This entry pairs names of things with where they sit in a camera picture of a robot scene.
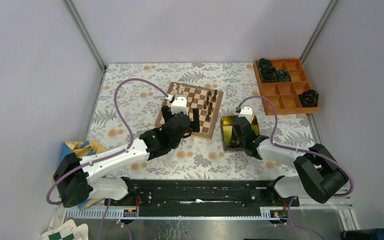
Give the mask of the yellow tin box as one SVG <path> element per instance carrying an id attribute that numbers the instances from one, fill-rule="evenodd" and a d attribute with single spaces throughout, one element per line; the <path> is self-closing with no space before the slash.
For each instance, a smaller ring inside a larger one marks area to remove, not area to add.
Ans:
<path id="1" fill-rule="evenodd" d="M 240 147 L 239 142 L 236 140 L 236 136 L 233 132 L 232 121 L 237 117 L 237 115 L 226 115 L 222 116 L 220 120 L 222 147 L 223 150 L 227 153 L 243 152 L 243 149 Z M 252 115 L 249 122 L 254 132 L 257 135 L 261 135 L 257 117 L 255 115 Z"/>

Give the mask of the dark chess piece five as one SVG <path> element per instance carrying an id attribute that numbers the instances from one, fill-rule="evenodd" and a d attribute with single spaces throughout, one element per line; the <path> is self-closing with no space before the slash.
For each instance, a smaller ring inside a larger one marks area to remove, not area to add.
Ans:
<path id="1" fill-rule="evenodd" d="M 213 111 L 213 103 L 212 103 L 212 102 L 209 103 L 208 111 L 209 111 L 209 112 L 212 112 L 212 111 Z"/>

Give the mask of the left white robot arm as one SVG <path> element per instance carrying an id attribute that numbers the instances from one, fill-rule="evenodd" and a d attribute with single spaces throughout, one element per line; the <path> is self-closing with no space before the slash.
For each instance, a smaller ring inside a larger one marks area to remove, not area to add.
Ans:
<path id="1" fill-rule="evenodd" d="M 107 178 L 117 168 L 150 161 L 176 149 L 181 140 L 200 131 L 200 113 L 192 109 L 193 119 L 183 112 L 169 114 L 161 127 L 142 133 L 132 144 L 103 153 L 77 157 L 72 152 L 64 156 L 53 174 L 53 189 L 57 189 L 65 208 L 75 207 L 87 199 L 118 200 L 128 206 L 135 192 L 122 178 Z"/>

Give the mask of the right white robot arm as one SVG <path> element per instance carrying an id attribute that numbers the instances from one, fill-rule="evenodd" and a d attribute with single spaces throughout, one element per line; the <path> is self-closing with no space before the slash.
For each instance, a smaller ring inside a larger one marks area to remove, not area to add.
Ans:
<path id="1" fill-rule="evenodd" d="M 281 205 L 289 197 L 299 196 L 308 196 L 324 204 L 350 182 L 322 144 L 308 149 L 277 144 L 268 136 L 257 135 L 244 116 L 232 121 L 232 132 L 248 156 L 295 168 L 295 176 L 279 176 L 270 183 L 266 198 L 273 206 Z"/>

